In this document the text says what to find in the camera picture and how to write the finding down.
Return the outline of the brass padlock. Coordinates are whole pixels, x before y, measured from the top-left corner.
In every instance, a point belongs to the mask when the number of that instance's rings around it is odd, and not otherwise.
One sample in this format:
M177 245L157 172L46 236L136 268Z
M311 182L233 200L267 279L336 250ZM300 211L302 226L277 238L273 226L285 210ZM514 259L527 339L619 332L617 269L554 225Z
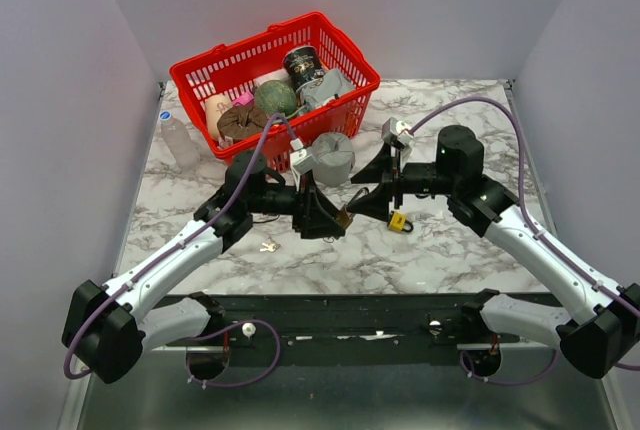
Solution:
M336 215L336 221L346 230L353 222L353 215L343 206Z

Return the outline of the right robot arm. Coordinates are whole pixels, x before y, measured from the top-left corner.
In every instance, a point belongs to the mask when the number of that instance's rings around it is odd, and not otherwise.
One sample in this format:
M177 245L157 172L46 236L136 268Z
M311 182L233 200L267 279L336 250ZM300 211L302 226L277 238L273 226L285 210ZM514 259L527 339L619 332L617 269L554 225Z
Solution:
M453 217L500 247L557 299L545 306L484 290L463 308L464 340L511 334L557 349L582 374L599 379L639 341L639 287L622 287L584 261L522 214L517 197L483 172L484 147L461 125L440 130L432 163L407 163L411 138L386 130L376 156L354 176L374 184L347 209L391 223L406 194L442 195Z

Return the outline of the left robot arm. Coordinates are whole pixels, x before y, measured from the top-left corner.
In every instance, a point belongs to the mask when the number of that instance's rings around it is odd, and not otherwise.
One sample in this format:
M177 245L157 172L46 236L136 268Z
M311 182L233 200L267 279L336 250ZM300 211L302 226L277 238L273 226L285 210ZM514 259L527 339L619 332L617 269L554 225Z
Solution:
M221 187L160 250L133 269L98 285L83 282L73 292L62 343L63 372L77 378L72 358L105 383L122 378L154 343L194 338L214 343L220 318L200 297L158 308L170 290L202 265L224 254L254 226L254 215L285 215L306 240L339 239L346 233L340 211L317 187L316 158L306 149L292 155L293 184L270 169L258 151L246 151L227 168Z

